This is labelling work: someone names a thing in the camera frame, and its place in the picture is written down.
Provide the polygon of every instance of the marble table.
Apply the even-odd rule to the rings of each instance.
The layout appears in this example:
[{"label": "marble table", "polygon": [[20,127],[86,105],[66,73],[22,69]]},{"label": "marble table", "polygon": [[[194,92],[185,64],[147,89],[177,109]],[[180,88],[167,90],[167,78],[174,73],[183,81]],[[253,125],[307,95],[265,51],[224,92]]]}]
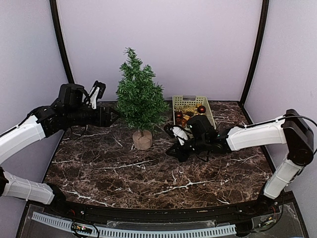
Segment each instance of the marble table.
[{"label": "marble table", "polygon": [[[210,102],[217,129],[247,123],[236,102]],[[165,114],[172,122],[172,110]],[[57,148],[45,182],[64,192],[68,201],[134,209],[201,208],[250,201],[271,176],[260,147],[196,156],[179,163],[165,151],[175,142],[157,126],[152,148],[133,147],[121,119],[111,127],[73,127]]]}]

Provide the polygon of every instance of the tree base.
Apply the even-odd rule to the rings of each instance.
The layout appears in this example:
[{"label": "tree base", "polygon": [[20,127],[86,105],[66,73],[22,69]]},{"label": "tree base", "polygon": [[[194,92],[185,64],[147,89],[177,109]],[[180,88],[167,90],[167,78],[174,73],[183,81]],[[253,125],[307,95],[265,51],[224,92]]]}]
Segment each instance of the tree base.
[{"label": "tree base", "polygon": [[143,136],[141,134],[141,131],[136,131],[133,133],[133,143],[135,148],[138,150],[147,150],[152,146],[152,134],[148,130],[143,131]]}]

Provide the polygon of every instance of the white wall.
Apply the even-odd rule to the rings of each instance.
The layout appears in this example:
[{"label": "white wall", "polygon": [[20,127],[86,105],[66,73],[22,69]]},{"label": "white wall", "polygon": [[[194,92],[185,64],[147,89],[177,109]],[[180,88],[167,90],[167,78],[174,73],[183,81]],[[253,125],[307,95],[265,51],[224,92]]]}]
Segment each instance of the white wall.
[{"label": "white wall", "polygon": [[[50,105],[67,79],[60,59],[48,0],[0,3],[0,133],[35,107]],[[42,181],[61,134],[22,150],[2,164],[17,176]],[[25,201],[0,197],[0,231],[14,238]]]},{"label": "white wall", "polygon": [[[246,109],[254,122],[289,108],[317,121],[317,1],[270,1],[267,24]],[[317,130],[310,123],[317,135]],[[286,146],[269,146],[276,166]],[[317,161],[291,184],[311,237],[316,237]]]},{"label": "white wall", "polygon": [[116,100],[126,47],[157,74],[165,98],[239,100],[255,45],[261,0],[59,0],[75,81],[105,82]]}]

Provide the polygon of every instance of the basket handle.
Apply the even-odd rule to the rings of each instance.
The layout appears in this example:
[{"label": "basket handle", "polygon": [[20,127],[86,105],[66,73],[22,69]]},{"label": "basket handle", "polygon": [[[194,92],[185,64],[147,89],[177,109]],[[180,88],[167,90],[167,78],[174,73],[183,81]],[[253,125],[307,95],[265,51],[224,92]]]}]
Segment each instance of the basket handle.
[{"label": "basket handle", "polygon": [[194,100],[196,100],[196,96],[195,95],[183,95],[183,100],[184,101],[194,101]]}]

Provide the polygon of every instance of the robotic arm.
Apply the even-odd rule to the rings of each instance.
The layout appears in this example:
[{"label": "robotic arm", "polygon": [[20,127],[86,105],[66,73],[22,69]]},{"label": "robotic arm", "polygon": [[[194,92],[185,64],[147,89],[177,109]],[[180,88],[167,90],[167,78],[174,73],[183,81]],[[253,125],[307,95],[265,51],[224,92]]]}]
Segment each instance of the robotic arm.
[{"label": "robotic arm", "polygon": [[[23,122],[0,135],[0,165],[26,146],[48,138],[59,130],[66,130],[74,125],[112,125],[119,117],[118,112],[110,107],[97,105],[97,100],[102,98],[105,89],[106,85],[98,81],[89,94],[81,85],[63,84],[52,105],[34,109]],[[61,194],[53,184],[19,178],[0,167],[2,196],[51,204],[53,199]]]},{"label": "robotic arm", "polygon": [[164,127],[171,137],[178,138],[177,143],[166,153],[184,162],[190,154],[199,155],[203,151],[208,154],[230,153],[252,146],[287,144],[288,155],[264,185],[254,208],[257,213],[263,213],[314,158],[314,134],[303,118],[290,109],[285,115],[270,121],[217,132],[206,116],[194,116],[187,122],[192,134],[190,139],[185,130],[177,125],[168,124]]}]

